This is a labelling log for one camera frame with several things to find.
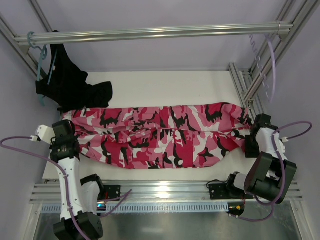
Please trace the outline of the pink camouflage trousers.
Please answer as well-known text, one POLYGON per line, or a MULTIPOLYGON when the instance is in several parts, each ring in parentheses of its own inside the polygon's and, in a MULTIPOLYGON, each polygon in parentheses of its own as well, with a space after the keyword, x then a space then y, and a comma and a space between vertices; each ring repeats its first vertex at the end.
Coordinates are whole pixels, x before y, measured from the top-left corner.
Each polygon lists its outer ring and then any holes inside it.
POLYGON ((208 168, 244 148, 246 108, 220 102, 138 108, 88 108, 63 114, 85 157, 134 170, 208 168))

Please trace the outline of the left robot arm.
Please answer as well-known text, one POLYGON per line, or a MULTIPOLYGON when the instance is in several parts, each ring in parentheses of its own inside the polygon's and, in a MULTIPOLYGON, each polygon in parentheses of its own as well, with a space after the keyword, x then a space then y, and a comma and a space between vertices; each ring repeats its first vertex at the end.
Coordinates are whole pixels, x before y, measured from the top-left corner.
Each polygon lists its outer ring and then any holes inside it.
POLYGON ((60 221, 53 226, 54 235, 59 240, 102 238, 97 203, 105 190, 96 174, 80 178, 81 149, 74 124, 62 120, 52 126, 40 125, 36 136, 50 145, 49 157, 59 176, 61 213, 60 221))

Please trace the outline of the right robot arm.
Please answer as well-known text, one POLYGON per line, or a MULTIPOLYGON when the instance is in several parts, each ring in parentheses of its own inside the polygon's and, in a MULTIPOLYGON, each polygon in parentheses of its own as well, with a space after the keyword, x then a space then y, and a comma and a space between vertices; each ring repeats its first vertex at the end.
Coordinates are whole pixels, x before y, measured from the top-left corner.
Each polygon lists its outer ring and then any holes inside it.
POLYGON ((285 156, 280 131, 271 124, 271 116, 255 117, 250 134, 245 136, 245 156, 256 158, 248 174, 229 175, 226 189, 231 198, 252 195, 271 204, 281 204, 297 172, 297 165, 285 156))

